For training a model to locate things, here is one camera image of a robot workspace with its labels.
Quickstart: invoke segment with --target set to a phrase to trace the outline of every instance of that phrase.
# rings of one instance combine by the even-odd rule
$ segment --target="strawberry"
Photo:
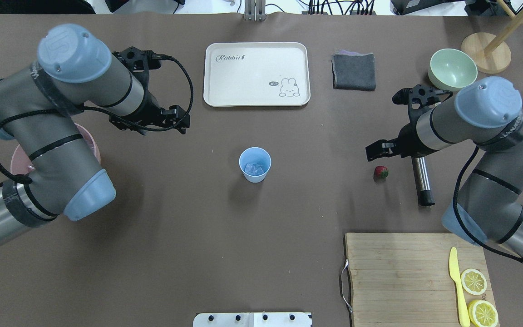
[[[389,170],[386,169],[385,166],[376,166],[376,168],[374,169],[374,176],[376,178],[383,178],[385,179],[386,176],[389,175]]]

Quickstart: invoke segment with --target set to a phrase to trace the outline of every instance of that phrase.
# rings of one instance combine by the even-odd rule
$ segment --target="wooden stand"
[[[503,72],[512,60],[510,48],[504,42],[523,23],[523,9],[498,35],[474,33],[463,40],[461,50],[469,55],[480,72],[497,74]]]

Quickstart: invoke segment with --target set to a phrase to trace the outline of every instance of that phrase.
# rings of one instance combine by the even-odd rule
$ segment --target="white tray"
[[[300,43],[214,43],[205,51],[203,99],[210,106],[301,106],[310,100]]]

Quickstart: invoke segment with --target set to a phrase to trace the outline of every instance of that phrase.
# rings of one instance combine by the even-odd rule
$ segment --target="wooden cutting board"
[[[449,278],[452,247],[460,272],[474,268],[488,281],[482,296],[464,291],[466,303],[483,299],[496,305],[483,248],[454,234],[347,233],[345,243],[354,327],[459,327]]]

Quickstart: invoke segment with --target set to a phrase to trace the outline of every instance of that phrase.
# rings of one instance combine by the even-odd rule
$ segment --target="gray towel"
[[[340,50],[332,55],[332,73],[335,89],[374,91],[374,54],[359,54]]]

